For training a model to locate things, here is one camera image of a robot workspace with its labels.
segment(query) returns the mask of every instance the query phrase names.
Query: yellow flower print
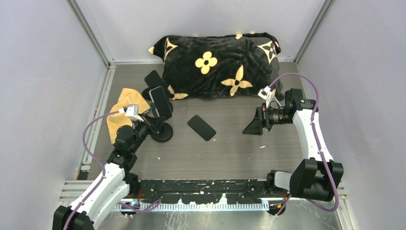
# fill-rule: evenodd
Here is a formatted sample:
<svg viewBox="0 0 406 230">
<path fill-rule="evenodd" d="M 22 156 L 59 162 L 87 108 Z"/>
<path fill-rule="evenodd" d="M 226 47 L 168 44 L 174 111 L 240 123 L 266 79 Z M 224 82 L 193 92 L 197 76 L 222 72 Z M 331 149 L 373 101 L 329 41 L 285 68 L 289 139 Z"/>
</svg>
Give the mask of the yellow flower print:
<svg viewBox="0 0 406 230">
<path fill-rule="evenodd" d="M 210 71 L 210 67 L 217 64 L 217 59 L 212 57 L 212 52 L 207 51 L 203 54 L 203 58 L 198 58 L 194 64 L 197 68 L 202 68 L 200 70 L 202 74 L 207 74 Z"/>
<path fill-rule="evenodd" d="M 272 41 L 265 43 L 263 45 L 257 46 L 257 47 L 261 48 L 265 52 L 269 64 L 271 63 L 271 61 L 274 58 L 277 58 L 275 44 Z"/>
<path fill-rule="evenodd" d="M 170 100 L 179 100 L 189 96 L 187 93 L 175 93 L 171 85 L 168 86 L 168 90 L 173 95 L 173 97 L 170 98 Z"/>
<path fill-rule="evenodd" d="M 172 51 L 174 48 L 178 47 L 175 44 L 172 44 L 172 42 L 169 41 L 169 37 L 166 38 L 165 41 L 165 55 L 164 55 L 164 61 L 166 60 L 166 56 L 169 54 L 170 51 Z"/>
<path fill-rule="evenodd" d="M 230 79 L 227 79 L 227 80 L 224 80 L 221 82 L 223 85 L 232 86 L 230 89 L 231 96 L 234 96 L 234 94 L 237 92 L 238 88 L 244 89 L 244 88 L 252 87 L 251 83 L 249 83 L 246 80 L 242 80 L 243 75 L 244 75 L 244 66 L 241 66 L 237 71 L 235 79 L 230 78 Z"/>
</svg>

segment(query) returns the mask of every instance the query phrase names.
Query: yellow towel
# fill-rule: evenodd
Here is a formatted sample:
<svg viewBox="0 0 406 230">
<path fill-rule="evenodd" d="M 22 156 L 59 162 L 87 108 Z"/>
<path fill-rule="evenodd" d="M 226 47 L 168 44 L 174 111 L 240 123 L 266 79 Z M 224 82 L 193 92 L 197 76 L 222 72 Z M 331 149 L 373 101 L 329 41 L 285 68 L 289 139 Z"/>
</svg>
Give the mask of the yellow towel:
<svg viewBox="0 0 406 230">
<path fill-rule="evenodd" d="M 129 104 L 137 104 L 139 113 L 143 113 L 149 109 L 148 103 L 138 91 L 124 88 L 121 91 L 117 104 L 112 107 L 110 112 L 122 109 L 124 106 L 128 106 Z M 113 114 L 107 117 L 107 127 L 109 128 L 110 141 L 112 144 L 115 143 L 118 128 L 125 125 L 132 126 L 132 123 L 129 118 L 125 117 L 124 113 Z"/>
</svg>

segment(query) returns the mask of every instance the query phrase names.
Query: white wall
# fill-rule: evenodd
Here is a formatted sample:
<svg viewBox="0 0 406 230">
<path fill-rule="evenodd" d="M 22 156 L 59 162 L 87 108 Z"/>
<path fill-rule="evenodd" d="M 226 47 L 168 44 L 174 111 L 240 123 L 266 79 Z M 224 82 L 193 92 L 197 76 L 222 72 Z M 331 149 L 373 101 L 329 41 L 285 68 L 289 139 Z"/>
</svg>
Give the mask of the white wall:
<svg viewBox="0 0 406 230">
<path fill-rule="evenodd" d="M 154 61 L 165 35 L 268 32 L 293 60 L 324 0 L 85 0 L 115 61 Z"/>
<path fill-rule="evenodd" d="M 299 63 L 320 88 L 323 136 L 360 230 L 406 224 L 405 12 L 400 0 L 335 1 Z"/>
<path fill-rule="evenodd" d="M 0 229 L 51 229 L 106 68 L 65 0 L 0 8 Z"/>
</svg>

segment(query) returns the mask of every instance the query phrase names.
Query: black smartphone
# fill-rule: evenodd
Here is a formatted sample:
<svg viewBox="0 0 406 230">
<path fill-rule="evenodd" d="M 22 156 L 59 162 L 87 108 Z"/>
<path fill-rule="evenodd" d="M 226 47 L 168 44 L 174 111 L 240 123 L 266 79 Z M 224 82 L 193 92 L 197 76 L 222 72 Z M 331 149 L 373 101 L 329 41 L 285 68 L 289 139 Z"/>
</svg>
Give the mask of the black smartphone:
<svg viewBox="0 0 406 230">
<path fill-rule="evenodd" d="M 215 136 L 216 131 L 208 125 L 198 115 L 195 115 L 188 121 L 188 125 L 201 136 L 205 141 L 210 141 Z"/>
<path fill-rule="evenodd" d="M 155 111 L 158 116 L 162 116 L 165 120 L 172 117 L 172 112 L 170 111 L 168 98 L 161 86 L 153 88 L 149 91 L 149 96 L 155 105 Z"/>
<path fill-rule="evenodd" d="M 150 89 L 154 89 L 156 87 L 162 87 L 164 90 L 164 93 L 167 98 L 170 98 L 172 94 L 168 90 L 168 86 L 164 82 L 164 80 L 161 78 L 161 76 L 158 74 L 156 70 L 151 71 L 145 78 L 144 78 L 145 83 Z"/>
</svg>

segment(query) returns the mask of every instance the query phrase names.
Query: metal frame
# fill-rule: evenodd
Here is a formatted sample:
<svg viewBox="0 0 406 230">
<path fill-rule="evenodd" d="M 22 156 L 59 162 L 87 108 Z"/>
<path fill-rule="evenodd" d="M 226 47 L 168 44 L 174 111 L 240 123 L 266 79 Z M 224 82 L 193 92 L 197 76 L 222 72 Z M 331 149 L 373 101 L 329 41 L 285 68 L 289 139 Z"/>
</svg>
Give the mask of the metal frame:
<svg viewBox="0 0 406 230">
<path fill-rule="evenodd" d="M 102 59 L 103 63 L 107 67 L 110 66 L 111 61 L 108 60 L 106 53 L 104 52 L 102 46 L 100 45 L 99 41 L 97 40 L 96 36 L 94 35 L 94 32 L 92 31 L 88 21 L 86 20 L 85 16 L 83 15 L 83 12 L 80 9 L 76 0 L 67 0 L 67 2 L 69 4 L 70 8 L 72 9 L 73 13 L 75 14 L 76 18 L 78 19 L 83 30 L 85 31 L 86 35 L 88 36 L 91 44 L 94 46 L 94 48 L 96 49 L 100 58 Z"/>
<path fill-rule="evenodd" d="M 99 94 L 98 94 L 98 101 L 96 104 L 96 112 L 91 119 L 99 117 L 103 115 L 106 109 L 107 99 L 109 98 L 110 88 L 112 86 L 113 77 L 116 69 L 116 64 L 113 63 L 110 65 L 109 69 L 106 71 L 106 74 L 103 77 L 103 83 L 101 85 Z M 91 152 L 94 152 L 96 148 L 97 137 L 99 136 L 100 127 L 102 125 L 102 119 L 97 121 L 94 125 L 92 125 L 87 132 L 86 135 L 86 143 Z M 83 148 L 82 150 L 82 160 L 79 162 L 77 166 L 77 171 L 88 171 L 90 170 L 92 157 L 85 151 Z"/>
<path fill-rule="evenodd" d="M 59 204 L 65 207 L 71 205 L 71 202 L 76 200 L 79 196 L 83 195 L 86 189 L 94 181 L 66 181 L 65 185 L 62 190 L 62 194 L 59 200 Z M 348 205 L 348 198 L 342 184 L 338 185 L 338 194 L 339 194 L 339 208 L 337 210 L 337 214 L 339 217 L 339 222 L 344 230 L 354 230 L 356 229 L 353 224 L 353 220 L 351 219 L 351 209 Z M 304 200 L 300 198 L 292 197 L 290 200 Z M 138 200 L 134 198 L 123 198 L 120 202 L 136 202 L 138 204 Z M 157 209 L 153 210 L 155 212 L 176 212 L 176 211 L 266 211 L 268 210 L 269 201 L 271 202 L 283 202 L 283 197 L 268 197 L 263 198 L 262 203 L 260 204 L 234 204 L 230 205 L 227 203 L 227 197 L 223 195 L 218 203 L 216 204 L 202 204 L 197 205 L 194 203 L 184 204 L 182 201 L 179 201 L 177 204 L 161 204 Z M 145 209 L 147 204 L 142 203 L 142 209 Z M 121 209 L 120 205 L 115 205 L 110 213 L 117 213 L 120 211 L 128 211 L 128 209 Z"/>
<path fill-rule="evenodd" d="M 294 62 L 296 64 L 299 64 L 300 60 L 303 57 L 303 54 L 305 54 L 305 51 L 309 47 L 310 42 L 312 41 L 314 35 L 316 34 L 318 28 L 320 27 L 321 23 L 326 17 L 328 10 L 333 5 L 334 1 L 335 0 L 325 0 L 325 2 L 323 3 L 323 6 L 321 7 L 320 12 L 316 17 L 315 22 L 312 25 L 312 28 L 310 28 L 310 31 L 307 34 L 306 39 L 304 40 L 302 46 L 299 49 L 299 52 L 297 53 L 296 58 L 294 59 Z"/>
<path fill-rule="evenodd" d="M 294 62 L 296 63 L 296 65 L 300 62 L 300 60 L 302 59 L 305 51 L 307 50 L 310 42 L 312 41 L 314 35 L 316 34 L 318 28 L 320 27 L 323 19 L 325 18 L 326 14 L 328 13 L 328 10 L 330 9 L 330 7 L 332 6 L 332 4 L 334 3 L 335 0 L 325 0 L 325 2 L 323 3 L 322 8 L 320 9 L 320 12 L 318 13 L 309 33 L 307 34 L 296 58 L 294 59 Z M 86 20 L 82 10 L 80 9 L 79 5 L 77 4 L 76 0 L 67 0 L 67 3 L 69 4 L 69 6 L 71 7 L 72 11 L 74 12 L 74 14 L 76 15 L 80 25 L 82 26 L 84 32 L 86 33 L 86 35 L 88 36 L 90 42 L 92 43 L 92 45 L 94 46 L 94 48 L 96 49 L 96 51 L 98 52 L 100 58 L 102 59 L 103 63 L 106 65 L 107 67 L 107 71 L 103 77 L 103 83 L 102 86 L 100 88 L 99 94 L 98 94 L 98 101 L 97 101 L 97 111 L 94 114 L 93 118 L 98 117 L 102 114 L 104 114 L 105 111 L 105 107 L 106 107 L 106 103 L 107 103 L 107 99 L 110 93 L 110 88 L 112 85 L 112 81 L 113 81 L 113 77 L 114 77 L 114 73 L 115 73 L 115 69 L 116 69 L 116 65 L 117 64 L 122 64 L 122 65 L 126 65 L 126 64 L 157 64 L 157 62 L 154 61 L 147 61 L 147 62 L 120 62 L 120 63 L 115 63 L 114 59 L 111 58 L 111 60 L 109 60 L 106 56 L 106 52 L 110 55 L 110 51 L 107 48 L 107 45 L 104 43 L 105 45 L 105 49 L 103 49 L 103 47 L 100 45 L 100 39 L 102 40 L 102 38 L 99 38 L 99 40 L 96 38 L 96 35 L 94 34 L 94 32 L 92 31 L 88 21 Z M 96 146 L 96 141 L 97 141 L 97 137 L 99 134 L 99 130 L 101 127 L 102 121 L 98 121 L 96 123 L 95 126 L 92 126 L 91 129 L 89 130 L 87 136 L 86 136 L 86 142 L 89 146 L 89 149 L 91 151 L 94 151 L 95 146 Z M 82 159 L 81 162 L 79 163 L 79 165 L 77 166 L 77 170 L 80 171 L 88 171 L 90 169 L 90 164 L 92 161 L 92 157 L 88 155 L 88 153 L 83 149 L 83 154 L 82 154 Z M 65 185 L 63 187 L 61 196 L 60 196 L 60 204 L 64 205 L 64 206 L 68 206 L 70 205 L 70 203 L 72 201 L 74 201 L 75 199 L 77 199 L 92 183 L 93 181 L 66 181 Z M 340 223 L 343 227 L 343 229 L 345 230 L 354 230 L 356 229 L 354 227 L 354 222 L 351 219 L 352 216 L 352 210 L 348 204 L 348 200 L 347 200 L 347 195 L 346 192 L 343 188 L 343 186 L 340 185 L 338 186 L 338 194 L 340 195 L 340 204 L 339 204 L 339 210 L 337 210 L 338 212 L 338 216 L 339 216 L 339 220 Z M 119 211 L 120 206 L 117 205 L 112 211 Z"/>
</svg>

